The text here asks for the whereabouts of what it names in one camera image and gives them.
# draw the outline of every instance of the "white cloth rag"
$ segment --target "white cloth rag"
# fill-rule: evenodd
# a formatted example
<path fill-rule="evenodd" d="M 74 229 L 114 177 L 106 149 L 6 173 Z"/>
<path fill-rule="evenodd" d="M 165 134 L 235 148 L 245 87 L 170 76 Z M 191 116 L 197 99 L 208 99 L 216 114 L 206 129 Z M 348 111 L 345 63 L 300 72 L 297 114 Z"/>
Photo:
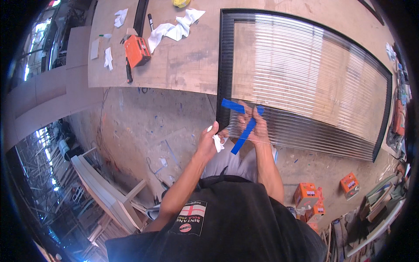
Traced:
<path fill-rule="evenodd" d="M 124 10 L 119 10 L 118 12 L 115 13 L 117 17 L 115 18 L 114 26 L 116 26 L 117 28 L 120 28 L 124 24 L 125 18 L 127 17 L 127 12 L 128 12 L 128 8 Z"/>
<path fill-rule="evenodd" d="M 207 132 L 209 132 L 212 129 L 212 126 L 210 126 L 207 129 Z M 214 139 L 215 148 L 217 149 L 217 153 L 219 153 L 222 149 L 224 149 L 224 144 L 227 141 L 227 138 L 224 137 L 224 142 L 221 143 L 221 139 L 218 135 L 213 135 L 212 138 Z"/>
<path fill-rule="evenodd" d="M 105 65 L 103 67 L 109 66 L 109 71 L 112 71 L 112 53 L 111 48 L 105 50 Z"/>
<path fill-rule="evenodd" d="M 385 44 L 385 51 L 387 52 L 387 55 L 390 61 L 396 60 L 396 52 L 394 52 L 392 46 L 389 43 Z"/>
<path fill-rule="evenodd" d="M 171 23 L 164 23 L 159 25 L 156 29 L 151 32 L 148 38 L 148 47 L 150 52 L 153 53 L 154 49 L 158 46 L 163 36 L 172 38 L 173 40 L 179 41 L 182 36 L 188 37 L 190 25 L 195 23 L 205 11 L 196 9 L 187 9 L 184 17 L 176 17 L 178 24 L 172 25 Z"/>

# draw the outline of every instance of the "person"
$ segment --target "person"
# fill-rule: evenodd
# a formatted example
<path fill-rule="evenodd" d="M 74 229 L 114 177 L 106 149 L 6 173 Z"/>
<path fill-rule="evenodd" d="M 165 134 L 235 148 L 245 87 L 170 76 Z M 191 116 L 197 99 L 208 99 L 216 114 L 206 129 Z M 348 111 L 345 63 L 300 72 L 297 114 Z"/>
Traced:
<path fill-rule="evenodd" d="M 141 234 L 106 241 L 110 262 L 324 260 L 326 245 L 319 235 L 283 205 L 266 121 L 256 108 L 241 104 L 240 127 L 256 120 L 248 137 L 254 149 L 240 161 L 227 139 L 217 153 L 215 121 L 164 195 L 158 217 Z M 228 132 L 218 135 L 223 139 Z"/>

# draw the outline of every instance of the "wooden workbench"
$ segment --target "wooden workbench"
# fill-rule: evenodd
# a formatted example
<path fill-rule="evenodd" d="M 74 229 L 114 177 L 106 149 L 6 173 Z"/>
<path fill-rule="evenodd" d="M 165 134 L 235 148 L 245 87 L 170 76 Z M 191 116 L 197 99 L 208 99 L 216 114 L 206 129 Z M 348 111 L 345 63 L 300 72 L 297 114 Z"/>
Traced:
<path fill-rule="evenodd" d="M 178 42 L 164 36 L 152 54 L 152 59 L 146 65 L 132 70 L 134 82 L 127 84 L 125 52 L 119 42 L 126 34 L 127 28 L 133 27 L 137 4 L 138 0 L 98 1 L 90 45 L 100 34 L 111 33 L 112 37 L 102 38 L 99 57 L 89 59 L 90 88 L 137 86 L 217 94 L 221 8 L 276 10 L 325 24 L 360 43 L 393 72 L 385 44 L 393 44 L 394 39 L 388 27 L 382 26 L 357 0 L 191 0 L 189 8 L 206 11 L 199 23 L 191 25 L 189 36 Z M 116 28 L 114 13 L 125 8 L 128 8 L 125 23 Z M 170 0 L 150 0 L 147 13 L 152 14 L 156 28 L 161 23 L 176 25 L 176 16 L 183 17 L 185 9 L 174 8 Z M 146 18 L 143 37 L 147 40 L 149 36 L 150 27 Z M 111 72 L 103 67 L 104 50 L 108 47 L 111 47 L 113 57 L 114 69 Z"/>

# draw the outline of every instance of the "white wooden frame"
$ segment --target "white wooden frame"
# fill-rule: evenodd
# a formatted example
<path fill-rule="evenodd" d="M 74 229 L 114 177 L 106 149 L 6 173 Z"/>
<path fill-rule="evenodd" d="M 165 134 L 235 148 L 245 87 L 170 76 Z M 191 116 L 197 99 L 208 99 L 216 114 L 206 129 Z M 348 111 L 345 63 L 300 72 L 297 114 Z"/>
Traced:
<path fill-rule="evenodd" d="M 91 194 L 93 199 L 103 210 L 119 224 L 128 234 L 133 234 L 136 229 L 141 229 L 145 221 L 141 221 L 135 212 L 131 200 L 145 186 L 142 180 L 126 196 L 107 182 L 84 158 L 96 148 L 92 148 L 80 156 L 71 158 L 71 162 L 80 180 Z"/>

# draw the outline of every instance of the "man's arm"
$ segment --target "man's arm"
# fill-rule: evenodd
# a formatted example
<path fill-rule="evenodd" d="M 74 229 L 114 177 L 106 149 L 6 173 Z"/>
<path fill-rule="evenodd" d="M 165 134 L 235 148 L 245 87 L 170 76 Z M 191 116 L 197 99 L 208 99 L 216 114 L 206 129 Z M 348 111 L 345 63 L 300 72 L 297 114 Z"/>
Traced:
<path fill-rule="evenodd" d="M 255 150 L 258 166 L 258 182 L 265 186 L 268 196 L 284 204 L 284 185 L 282 184 L 278 168 L 275 165 L 271 144 L 256 144 Z"/>
<path fill-rule="evenodd" d="M 252 110 L 244 102 L 240 101 L 239 104 L 243 105 L 245 109 L 245 114 L 238 117 L 242 130 L 245 129 L 252 117 L 256 120 L 256 126 L 249 134 L 248 139 L 252 141 L 256 150 L 258 182 L 265 186 L 268 196 L 284 204 L 284 185 L 272 155 L 266 120 L 259 115 L 256 107 Z"/>
<path fill-rule="evenodd" d="M 217 133 L 218 126 L 218 123 L 215 121 L 210 131 L 207 132 L 207 130 L 204 130 L 202 132 L 196 153 L 192 156 L 191 161 L 179 179 L 172 185 L 162 199 L 157 218 L 143 230 L 143 233 L 160 231 L 170 219 L 182 210 L 194 191 L 208 161 L 217 152 L 212 136 Z"/>

